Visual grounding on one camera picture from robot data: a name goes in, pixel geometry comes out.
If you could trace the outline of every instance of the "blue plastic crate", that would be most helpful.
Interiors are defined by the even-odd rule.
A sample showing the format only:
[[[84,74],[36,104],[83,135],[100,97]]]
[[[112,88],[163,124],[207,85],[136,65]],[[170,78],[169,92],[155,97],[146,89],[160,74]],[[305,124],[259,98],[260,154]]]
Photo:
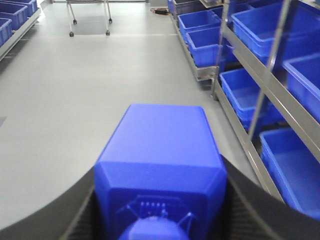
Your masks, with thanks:
[[[1,0],[0,2],[27,6],[27,17],[31,17],[38,9],[37,0]]]
[[[320,163],[292,129],[260,134],[261,159],[283,200],[320,221]]]
[[[174,8],[174,2],[172,0],[168,0],[168,9],[170,13],[174,14],[175,8]]]
[[[276,3],[232,15],[235,34],[254,54],[269,56],[281,6],[282,3]],[[285,59],[313,51],[314,46],[306,44],[306,41],[319,46],[319,31],[320,17],[299,6],[289,33]]]
[[[0,2],[0,18],[11,19],[11,27],[17,30],[27,21],[27,6]]]
[[[157,229],[146,229],[150,222],[132,229],[137,217],[166,218],[175,225],[184,219],[179,227],[191,240],[205,240],[223,205],[227,181],[204,110],[154,104],[128,108],[94,166],[94,177],[110,240],[126,239],[126,229],[141,237],[134,239],[147,239],[145,234],[155,239],[150,234],[162,223],[155,223]],[[169,235],[156,239],[180,239]]]
[[[244,69],[220,73],[222,89],[229,99],[243,127],[248,130],[255,113],[260,88]],[[270,102],[265,113],[263,125],[283,122],[284,118]]]
[[[210,10],[198,11],[178,16],[179,28],[184,42],[187,44],[187,33],[218,27],[221,20]]]
[[[188,14],[206,10],[206,7],[199,0],[172,0],[173,18],[178,20],[178,15]]]
[[[243,12],[250,9],[253,9],[253,7],[248,3],[240,3],[235,6],[236,13]],[[211,11],[214,12],[220,19],[222,19],[223,10],[224,10],[223,7],[216,7],[211,9]]]
[[[219,52],[220,27],[213,27],[186,34],[189,51],[197,67],[216,65]]]
[[[320,122],[320,53],[285,61],[288,90]]]
[[[0,18],[0,47],[12,36],[11,19]]]

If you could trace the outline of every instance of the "shelf rail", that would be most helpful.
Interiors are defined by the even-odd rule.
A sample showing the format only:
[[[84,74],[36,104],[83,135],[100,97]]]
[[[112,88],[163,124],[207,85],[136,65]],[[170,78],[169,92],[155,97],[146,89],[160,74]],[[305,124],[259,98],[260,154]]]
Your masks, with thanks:
[[[36,23],[41,13],[38,8],[35,13],[27,19],[27,21],[0,47],[0,61],[8,54],[8,52],[17,44],[17,42],[29,31]]]
[[[233,12],[236,0],[225,0],[223,5],[223,20],[221,23],[220,44],[225,45],[225,39],[234,48],[233,54],[242,66],[248,71],[251,77],[260,87],[260,94],[256,105],[254,117],[252,119],[249,133],[243,128],[238,116],[234,112],[225,93],[223,92],[219,79],[220,69],[216,70],[212,82],[212,95],[217,97],[222,108],[227,115],[234,132],[236,133],[244,152],[246,153],[261,186],[272,196],[282,200],[278,189],[273,183],[268,171],[266,170],[257,150],[252,143],[252,136],[256,129],[259,129],[261,112],[265,110],[268,101],[271,101],[281,112],[288,124],[301,138],[304,144],[312,152],[314,157],[320,162],[320,124],[310,115],[310,113],[291,95],[286,87],[273,74],[273,68],[277,62],[277,56],[286,45],[286,38],[283,32],[290,29],[292,19],[295,16],[298,1],[309,6],[320,9],[310,0],[284,0],[280,18],[278,21],[275,40],[271,49],[271,54],[267,66],[265,66],[233,33],[230,28],[230,15]],[[219,51],[218,61],[224,57],[224,48]]]

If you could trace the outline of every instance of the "gray floor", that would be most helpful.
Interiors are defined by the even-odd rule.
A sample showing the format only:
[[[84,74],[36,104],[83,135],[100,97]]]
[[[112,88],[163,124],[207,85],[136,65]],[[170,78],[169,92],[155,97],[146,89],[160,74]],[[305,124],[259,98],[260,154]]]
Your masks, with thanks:
[[[55,3],[0,62],[0,229],[45,206],[95,163],[131,103],[200,105],[218,147],[255,180],[218,102],[195,81],[168,16],[145,3]]]

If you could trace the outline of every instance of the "blue plastic bin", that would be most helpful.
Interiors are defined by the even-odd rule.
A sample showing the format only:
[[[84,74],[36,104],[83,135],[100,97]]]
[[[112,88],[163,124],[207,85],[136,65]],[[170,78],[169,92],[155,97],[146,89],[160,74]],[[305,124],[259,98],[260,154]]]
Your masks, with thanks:
[[[137,217],[175,224],[184,219],[179,227],[187,234],[190,223],[190,239],[205,240],[223,205],[227,182],[204,110],[154,104],[128,108],[94,166],[94,177],[110,240],[126,235]],[[143,232],[159,230],[144,227]]]
[[[0,18],[11,19],[12,30],[17,30],[27,21],[27,6],[0,2]]]
[[[188,14],[206,10],[206,7],[199,0],[172,0],[171,13],[175,20],[178,20],[178,15]]]
[[[11,19],[0,18],[0,47],[12,36]]]
[[[292,129],[260,134],[261,158],[283,200],[320,221],[320,163]]]
[[[285,61],[288,90],[320,122],[320,53]]]
[[[239,3],[235,6],[236,13],[243,12],[250,9],[253,9],[253,7],[247,3]],[[216,7],[211,9],[211,11],[214,12],[220,19],[222,19],[223,10],[224,10],[223,7]]]
[[[268,6],[271,4],[281,3],[283,0],[255,0],[250,1],[248,4],[250,4],[253,8],[261,8],[264,6]]]
[[[222,89],[229,99],[243,127],[248,130],[255,113],[259,95],[259,86],[244,69],[236,69],[220,73]],[[284,118],[270,102],[265,113],[263,125],[283,122]]]
[[[27,17],[31,17],[38,9],[37,0],[1,0],[0,2],[27,6]]]
[[[216,65],[219,52],[220,27],[213,27],[186,34],[189,51],[199,68]]]
[[[235,34],[254,54],[260,56],[270,54],[281,6],[282,3],[276,3],[232,15]],[[309,51],[309,44],[306,44],[306,41],[319,42],[319,32],[320,17],[299,6],[292,24],[292,30],[289,33],[287,57]]]
[[[180,32],[185,43],[188,43],[187,33],[221,25],[221,20],[210,10],[182,14],[178,16],[178,19]]]

